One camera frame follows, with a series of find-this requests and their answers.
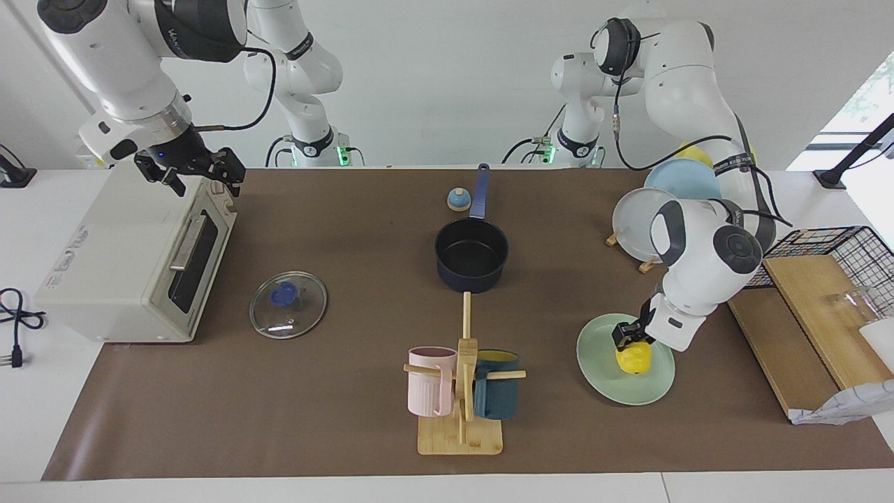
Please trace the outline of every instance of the white cup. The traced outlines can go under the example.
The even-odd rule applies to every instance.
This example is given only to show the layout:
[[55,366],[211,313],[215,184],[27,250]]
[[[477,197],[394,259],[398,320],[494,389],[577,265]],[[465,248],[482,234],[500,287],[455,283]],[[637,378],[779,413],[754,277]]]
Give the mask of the white cup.
[[894,318],[874,321],[860,328],[860,335],[879,355],[881,361],[894,372]]

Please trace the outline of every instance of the brown tabletop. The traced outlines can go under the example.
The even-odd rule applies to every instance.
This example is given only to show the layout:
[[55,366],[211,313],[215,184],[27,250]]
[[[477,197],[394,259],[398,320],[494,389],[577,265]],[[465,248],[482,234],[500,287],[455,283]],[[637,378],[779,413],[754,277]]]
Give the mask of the brown tabletop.
[[[106,345],[44,480],[151,477],[802,470],[894,466],[871,420],[792,426],[729,309],[702,326],[668,395],[630,407],[578,369],[578,333],[637,313],[648,275],[603,242],[643,176],[496,171],[487,218],[510,241],[500,283],[475,296],[473,336],[521,355],[519,413],[498,456],[420,456],[401,370],[415,345],[456,345],[461,294],[434,267],[468,170],[252,171],[194,342]],[[303,337],[258,335],[257,287],[306,270],[329,290]]]

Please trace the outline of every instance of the dish rack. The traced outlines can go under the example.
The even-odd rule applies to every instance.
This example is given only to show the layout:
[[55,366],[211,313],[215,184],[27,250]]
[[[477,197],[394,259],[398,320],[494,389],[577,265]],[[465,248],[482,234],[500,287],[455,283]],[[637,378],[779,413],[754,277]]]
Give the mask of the dish rack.
[[[792,231],[764,255],[765,259],[830,255],[854,286],[868,286],[872,300],[887,317],[894,317],[894,252],[871,227],[849,226]],[[764,265],[746,288],[775,286]]]

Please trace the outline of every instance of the white table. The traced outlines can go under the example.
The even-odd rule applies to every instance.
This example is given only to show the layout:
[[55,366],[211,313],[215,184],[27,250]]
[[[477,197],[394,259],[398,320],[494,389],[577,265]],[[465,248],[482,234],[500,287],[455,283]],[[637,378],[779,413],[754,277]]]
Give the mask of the white table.
[[[2,287],[16,286],[28,297],[37,291],[107,176],[105,171],[43,171],[25,190],[0,192]],[[780,210],[796,227],[868,224],[845,192],[821,189],[809,173],[771,172],[771,177]],[[664,503],[894,500],[894,470],[38,482],[101,348],[50,320],[39,332],[22,331],[22,347],[31,357],[26,368],[0,368],[0,502],[3,503],[60,499],[85,502],[424,499],[426,503],[434,503],[455,501],[452,488],[459,484],[469,490],[467,494],[492,500]],[[0,326],[2,354],[12,346],[9,330],[6,325]],[[894,448],[894,413],[879,416],[876,422]]]

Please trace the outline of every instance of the white plate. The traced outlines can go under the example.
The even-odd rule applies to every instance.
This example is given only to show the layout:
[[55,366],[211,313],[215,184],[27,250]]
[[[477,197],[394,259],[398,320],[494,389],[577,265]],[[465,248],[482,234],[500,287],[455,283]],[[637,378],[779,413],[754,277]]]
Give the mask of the white plate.
[[611,214],[611,230],[618,233],[618,244],[628,255],[641,262],[661,259],[652,246],[650,229],[652,219],[669,200],[676,199],[670,192],[652,187],[642,187],[624,194]]

